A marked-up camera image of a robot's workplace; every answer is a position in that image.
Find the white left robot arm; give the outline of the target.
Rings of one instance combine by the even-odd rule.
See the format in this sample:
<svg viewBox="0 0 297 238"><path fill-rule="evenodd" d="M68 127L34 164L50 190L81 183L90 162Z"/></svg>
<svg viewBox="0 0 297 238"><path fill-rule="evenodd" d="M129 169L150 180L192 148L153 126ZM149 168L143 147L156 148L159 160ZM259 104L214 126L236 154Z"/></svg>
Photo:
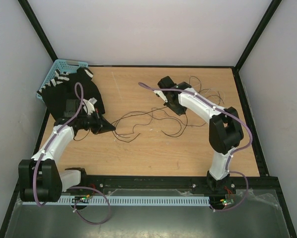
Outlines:
<svg viewBox="0 0 297 238"><path fill-rule="evenodd" d="M42 148L29 160L18 165L20 199L43 205L59 200L62 192L74 188L77 192L87 190L89 180L85 169L70 168L60 173L57 162L66 146L74 140L79 130L101 134L114 131L100 111L100 102L91 99L68 99L61 118L58 118L51 135Z"/></svg>

